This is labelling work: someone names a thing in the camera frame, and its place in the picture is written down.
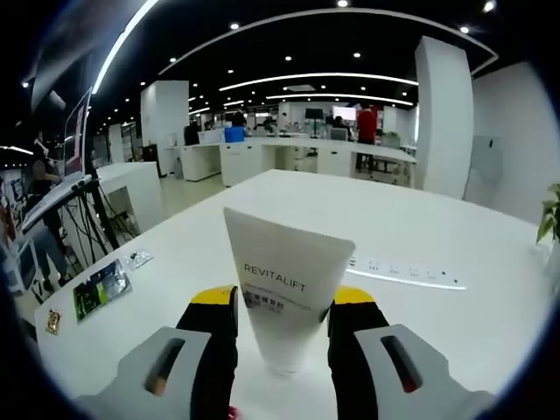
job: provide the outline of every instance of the computer monitor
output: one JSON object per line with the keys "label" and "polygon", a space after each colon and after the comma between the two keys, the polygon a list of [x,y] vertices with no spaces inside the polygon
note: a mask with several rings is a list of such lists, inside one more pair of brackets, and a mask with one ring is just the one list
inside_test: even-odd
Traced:
{"label": "computer monitor", "polygon": [[85,175],[86,122],[88,120],[91,88],[84,94],[78,105],[66,120],[64,128],[64,178]]}
{"label": "computer monitor", "polygon": [[356,108],[332,107],[332,116],[340,116],[345,121],[356,121]]}
{"label": "computer monitor", "polygon": [[323,109],[307,108],[305,110],[306,120],[322,120],[323,119]]}

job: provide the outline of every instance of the black ceiling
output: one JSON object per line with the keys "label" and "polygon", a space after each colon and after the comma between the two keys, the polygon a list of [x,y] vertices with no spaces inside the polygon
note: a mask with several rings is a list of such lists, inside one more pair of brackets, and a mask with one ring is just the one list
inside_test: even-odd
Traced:
{"label": "black ceiling", "polygon": [[[512,31],[505,25],[500,2],[497,10],[487,14],[482,13],[485,1],[479,0],[351,0],[349,3],[353,8],[408,13],[452,28],[468,25],[472,37],[500,55],[500,59],[487,70],[503,67],[524,57],[519,44],[512,43]],[[251,99],[253,103],[261,103],[266,95],[286,94],[282,90],[284,86],[297,84],[311,84],[319,91],[320,85],[324,84],[327,93],[372,95],[416,102],[415,87],[380,80],[290,80],[223,93],[219,92],[219,88],[271,76],[316,72],[381,74],[414,80],[414,52],[423,35],[464,48],[471,69],[491,57],[480,47],[427,24],[396,17],[336,13],[297,17],[236,31],[234,36],[196,52],[162,76],[158,75],[170,64],[171,57],[179,58],[194,47],[230,32],[229,25],[233,22],[244,26],[274,16],[327,8],[336,9],[336,0],[160,0],[116,56],[99,93],[92,100],[88,126],[95,131],[102,129],[109,116],[112,123],[130,121],[131,117],[137,119],[141,81],[148,85],[158,79],[196,82],[198,87],[191,88],[191,96],[204,95],[205,98],[193,101],[193,109],[204,108],[205,102],[210,102],[212,111],[222,110],[228,97],[232,101]],[[88,57],[86,73],[93,76],[89,77],[89,84],[94,83],[114,40],[114,35],[104,39],[94,54]],[[355,52],[361,53],[359,59],[353,57]],[[284,60],[288,55],[293,58],[290,62]],[[78,89],[77,85],[83,81],[84,63],[84,60],[77,62],[54,85],[69,105],[78,99],[81,88]],[[229,69],[233,69],[234,73],[228,74]],[[408,92],[406,98],[402,97],[403,90]],[[56,124],[60,126],[62,120],[60,118]]]}

